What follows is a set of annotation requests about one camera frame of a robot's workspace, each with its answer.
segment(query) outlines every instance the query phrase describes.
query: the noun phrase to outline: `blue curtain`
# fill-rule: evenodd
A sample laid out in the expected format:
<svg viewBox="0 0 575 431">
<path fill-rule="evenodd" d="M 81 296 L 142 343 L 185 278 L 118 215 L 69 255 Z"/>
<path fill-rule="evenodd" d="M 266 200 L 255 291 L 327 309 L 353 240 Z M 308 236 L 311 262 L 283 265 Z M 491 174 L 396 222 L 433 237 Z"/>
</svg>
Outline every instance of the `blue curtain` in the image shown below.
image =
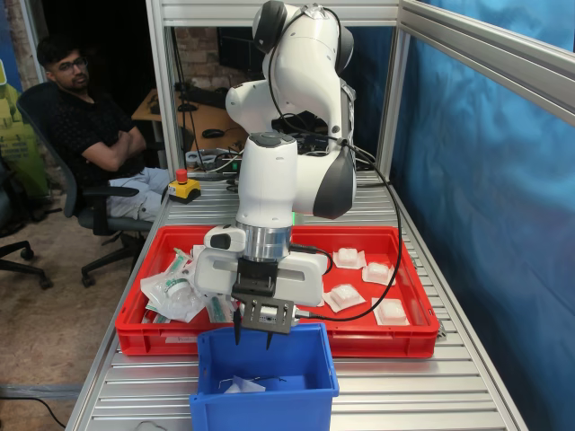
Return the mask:
<svg viewBox="0 0 575 431">
<path fill-rule="evenodd" d="M 353 56 L 341 77 L 357 94 L 354 143 L 376 154 L 393 29 L 350 27 L 349 30 L 354 40 Z"/>
<path fill-rule="evenodd" d="M 572 0 L 429 3 L 573 50 Z M 575 429 L 575 128 L 413 40 L 393 180 L 529 427 Z"/>
</svg>

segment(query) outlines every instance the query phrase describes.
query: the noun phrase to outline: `sterile packaging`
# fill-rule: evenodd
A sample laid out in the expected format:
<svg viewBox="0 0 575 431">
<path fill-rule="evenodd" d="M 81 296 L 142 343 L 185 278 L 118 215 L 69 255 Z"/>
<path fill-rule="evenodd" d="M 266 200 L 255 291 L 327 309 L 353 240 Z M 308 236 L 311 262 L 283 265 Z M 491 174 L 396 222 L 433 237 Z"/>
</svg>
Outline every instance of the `sterile packaging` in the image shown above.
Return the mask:
<svg viewBox="0 0 575 431">
<path fill-rule="evenodd" d="M 323 299 L 333 312 L 340 312 L 366 301 L 352 285 L 336 286 L 331 292 L 323 293 Z"/>
<path fill-rule="evenodd" d="M 333 252 L 333 263 L 338 268 L 360 269 L 366 266 L 366 253 L 356 249 L 340 249 Z"/>
<path fill-rule="evenodd" d="M 201 299 L 208 310 L 210 323 L 232 322 L 231 302 L 224 295 L 203 295 Z"/>
<path fill-rule="evenodd" d="M 361 270 L 361 278 L 367 283 L 378 283 L 379 285 L 387 286 L 393 273 L 393 266 L 388 267 L 383 263 L 371 262 Z"/>
<path fill-rule="evenodd" d="M 371 304 L 375 304 L 379 298 L 371 298 Z M 379 326 L 407 326 L 407 320 L 402 301 L 399 299 L 384 299 L 374 310 L 376 321 Z"/>
<path fill-rule="evenodd" d="M 241 379 L 237 375 L 232 379 L 232 385 L 227 388 L 224 393 L 250 393 L 250 392 L 265 392 L 266 388 L 258 383 L 249 380 Z"/>
<path fill-rule="evenodd" d="M 147 308 L 168 320 L 190 322 L 204 308 L 196 289 L 186 276 L 193 276 L 195 262 L 191 256 L 175 249 L 176 255 L 168 269 L 140 282 L 140 289 L 150 300 Z"/>
</svg>

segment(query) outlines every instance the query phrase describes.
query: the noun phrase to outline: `blue bin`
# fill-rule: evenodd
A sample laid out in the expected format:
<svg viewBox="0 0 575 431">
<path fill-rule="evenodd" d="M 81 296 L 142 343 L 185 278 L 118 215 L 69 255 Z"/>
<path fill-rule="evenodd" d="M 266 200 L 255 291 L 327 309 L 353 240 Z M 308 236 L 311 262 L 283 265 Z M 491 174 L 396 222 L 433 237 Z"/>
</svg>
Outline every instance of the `blue bin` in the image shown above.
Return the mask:
<svg viewBox="0 0 575 431">
<path fill-rule="evenodd" d="M 325 325 L 301 324 L 287 336 L 275 335 L 270 350 L 266 338 L 243 330 L 236 346 L 233 328 L 198 336 L 198 394 L 190 396 L 194 431 L 330 429 L 340 386 Z M 234 375 L 260 377 L 266 391 L 225 394 L 231 385 L 226 379 Z"/>
</svg>

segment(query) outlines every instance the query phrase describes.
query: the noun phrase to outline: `brick wall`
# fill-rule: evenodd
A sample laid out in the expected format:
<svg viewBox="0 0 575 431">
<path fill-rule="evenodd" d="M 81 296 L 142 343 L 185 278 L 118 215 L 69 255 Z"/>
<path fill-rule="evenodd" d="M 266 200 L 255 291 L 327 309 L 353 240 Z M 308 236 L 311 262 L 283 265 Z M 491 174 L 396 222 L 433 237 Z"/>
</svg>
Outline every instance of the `brick wall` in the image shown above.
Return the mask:
<svg viewBox="0 0 575 431">
<path fill-rule="evenodd" d="M 36 75 L 34 58 L 32 57 L 19 0 L 4 0 L 4 10 L 10 25 L 10 37 L 12 38 L 22 88 L 27 90 L 38 83 L 38 76 Z"/>
<path fill-rule="evenodd" d="M 176 39 L 187 82 L 201 88 L 229 88 L 249 81 L 244 72 L 219 65 L 215 27 L 178 28 Z"/>
<path fill-rule="evenodd" d="M 19 0 L 4 0 L 4 11 L 8 25 L 10 26 L 10 37 L 16 57 L 16 65 L 18 66 L 20 82 L 22 83 L 23 90 L 27 90 L 33 85 L 38 84 L 39 81 L 36 75 L 34 58 L 32 56 L 30 42 L 28 41 L 28 34 L 26 33 Z M 60 167 L 49 154 L 46 146 L 40 144 L 40 141 L 39 150 L 42 161 L 44 162 L 44 169 L 50 190 L 63 190 L 66 183 Z"/>
</svg>

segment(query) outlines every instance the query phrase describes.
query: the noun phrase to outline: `office chair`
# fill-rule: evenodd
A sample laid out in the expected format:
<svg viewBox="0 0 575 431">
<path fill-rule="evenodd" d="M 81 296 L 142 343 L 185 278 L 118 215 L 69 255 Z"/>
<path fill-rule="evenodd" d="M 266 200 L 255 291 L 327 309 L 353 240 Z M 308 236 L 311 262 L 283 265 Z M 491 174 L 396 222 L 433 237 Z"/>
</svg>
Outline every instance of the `office chair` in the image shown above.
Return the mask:
<svg viewBox="0 0 575 431">
<path fill-rule="evenodd" d="M 15 208 L 18 206 L 18 199 L 16 193 L 10 182 L 13 172 L 8 171 L 4 166 L 2 159 L 0 159 L 0 228 L 6 226 L 11 220 Z M 7 256 L 15 251 L 22 250 L 20 256 L 24 260 L 31 260 L 34 257 L 34 252 L 27 241 L 15 242 L 0 247 L 0 270 L 20 272 L 22 274 L 33 274 L 40 276 L 40 287 L 48 289 L 53 286 L 52 282 L 44 271 L 40 268 L 23 265 L 22 263 L 11 262 L 10 260 L 3 260 L 1 258 Z"/>
<path fill-rule="evenodd" d="M 144 246 L 145 238 L 142 232 L 148 232 L 151 222 L 134 220 L 129 217 L 109 217 L 106 201 L 111 196 L 130 197 L 138 193 L 137 189 L 128 187 L 92 187 L 81 189 L 70 171 L 49 140 L 48 123 L 50 110 L 54 108 L 58 97 L 58 88 L 52 83 L 44 83 L 26 90 L 16 103 L 22 118 L 30 122 L 36 134 L 40 137 L 50 154 L 62 168 L 66 180 L 66 203 L 64 215 L 75 216 L 78 223 L 87 229 L 92 229 L 94 235 L 110 236 L 119 232 L 114 238 L 102 245 L 121 240 L 123 247 L 82 267 L 82 283 L 84 287 L 92 286 L 95 280 L 90 272 L 118 260 L 133 258 L 132 268 Z M 130 236 L 124 232 L 136 232 Z"/>
</svg>

